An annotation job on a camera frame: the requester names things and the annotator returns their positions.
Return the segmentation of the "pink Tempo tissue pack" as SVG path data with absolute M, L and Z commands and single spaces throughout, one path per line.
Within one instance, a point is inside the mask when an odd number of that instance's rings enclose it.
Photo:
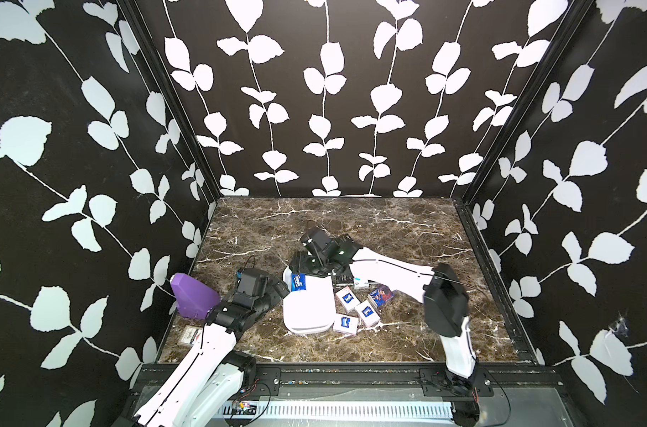
M 361 301 L 357 298 L 349 286 L 345 286 L 335 293 L 337 300 L 340 302 L 346 313 L 352 312 Z

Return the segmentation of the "white blue tissue pack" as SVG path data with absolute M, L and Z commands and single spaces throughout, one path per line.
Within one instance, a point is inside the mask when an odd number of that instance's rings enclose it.
M 356 336 L 358 330 L 359 318 L 346 314 L 336 314 L 333 323 L 333 330 L 346 336 Z

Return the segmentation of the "white pink tissue pack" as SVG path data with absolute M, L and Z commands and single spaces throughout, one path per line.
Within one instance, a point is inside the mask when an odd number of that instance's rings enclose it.
M 355 312 L 366 327 L 374 327 L 380 323 L 380 315 L 368 301 L 355 306 Z

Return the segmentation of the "cartoon blue red tissue pack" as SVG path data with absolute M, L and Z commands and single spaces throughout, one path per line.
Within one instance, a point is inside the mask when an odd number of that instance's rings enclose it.
M 374 309 L 382 309 L 395 297 L 394 292 L 385 285 L 378 285 L 367 296 L 368 302 Z

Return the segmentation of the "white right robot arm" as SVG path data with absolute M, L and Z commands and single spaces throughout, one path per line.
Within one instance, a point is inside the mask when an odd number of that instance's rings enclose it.
M 380 323 L 378 309 L 393 295 L 422 304 L 428 327 L 439 335 L 451 379 L 471 379 L 476 367 L 469 329 L 469 296 L 451 266 L 404 263 L 364 247 L 348 235 L 332 238 L 313 228 L 300 240 L 282 274 L 291 293 L 283 319 L 294 334 L 333 328 L 356 334 L 358 326 Z

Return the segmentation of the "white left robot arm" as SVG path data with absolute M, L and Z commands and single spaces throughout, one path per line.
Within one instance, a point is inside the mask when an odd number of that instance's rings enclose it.
M 289 294 L 283 280 L 256 268 L 236 273 L 235 288 L 206 316 L 200 341 L 133 416 L 134 426 L 205 426 L 254 377 L 255 359 L 234 347 Z

